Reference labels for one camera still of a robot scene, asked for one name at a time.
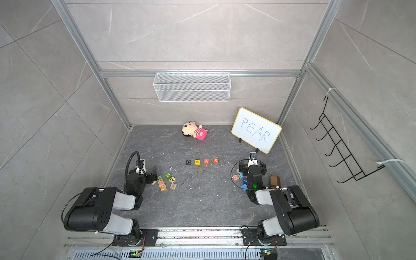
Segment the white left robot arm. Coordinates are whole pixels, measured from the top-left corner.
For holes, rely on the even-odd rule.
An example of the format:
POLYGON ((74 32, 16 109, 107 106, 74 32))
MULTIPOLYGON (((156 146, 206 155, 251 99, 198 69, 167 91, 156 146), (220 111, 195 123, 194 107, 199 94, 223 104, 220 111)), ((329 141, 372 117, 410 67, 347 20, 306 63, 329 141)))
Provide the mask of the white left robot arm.
POLYGON ((69 231, 98 231, 113 234, 117 239, 141 239, 138 221, 121 217, 113 211, 135 211, 143 203, 147 184, 157 181, 157 168, 146 173, 146 161, 141 160, 135 170, 126 175, 126 192, 117 187, 88 187, 84 189, 65 216, 63 226, 69 231))

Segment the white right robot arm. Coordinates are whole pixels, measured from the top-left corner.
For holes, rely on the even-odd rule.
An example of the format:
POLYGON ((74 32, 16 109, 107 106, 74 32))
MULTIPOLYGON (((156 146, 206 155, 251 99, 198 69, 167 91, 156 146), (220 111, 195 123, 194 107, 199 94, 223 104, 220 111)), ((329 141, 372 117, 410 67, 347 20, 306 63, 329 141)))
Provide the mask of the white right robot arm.
POLYGON ((239 188, 246 192, 252 203, 271 206, 275 211, 274 217, 258 223, 255 237, 258 242, 296 235, 320 226, 318 214, 298 185, 268 188, 263 184, 267 166, 257 159, 256 152, 235 165, 238 174, 230 174, 232 182, 242 180, 243 185, 239 188))

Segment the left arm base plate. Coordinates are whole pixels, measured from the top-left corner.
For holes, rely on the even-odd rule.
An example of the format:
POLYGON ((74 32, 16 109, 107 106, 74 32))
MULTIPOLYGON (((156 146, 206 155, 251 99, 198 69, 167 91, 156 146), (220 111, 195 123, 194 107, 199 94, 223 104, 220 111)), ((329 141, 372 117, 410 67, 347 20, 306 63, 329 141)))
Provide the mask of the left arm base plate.
POLYGON ((112 246, 119 247, 154 247, 158 238, 158 229, 133 230, 129 235, 116 235, 112 246))

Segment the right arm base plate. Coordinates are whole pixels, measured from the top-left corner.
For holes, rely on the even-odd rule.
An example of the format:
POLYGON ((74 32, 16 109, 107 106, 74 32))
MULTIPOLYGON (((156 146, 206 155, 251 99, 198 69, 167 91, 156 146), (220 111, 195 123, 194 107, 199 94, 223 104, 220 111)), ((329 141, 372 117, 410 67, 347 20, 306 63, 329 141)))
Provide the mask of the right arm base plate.
POLYGON ((255 228, 243 226, 240 229, 244 246, 282 247, 287 245, 284 235, 267 236, 260 235, 255 228))

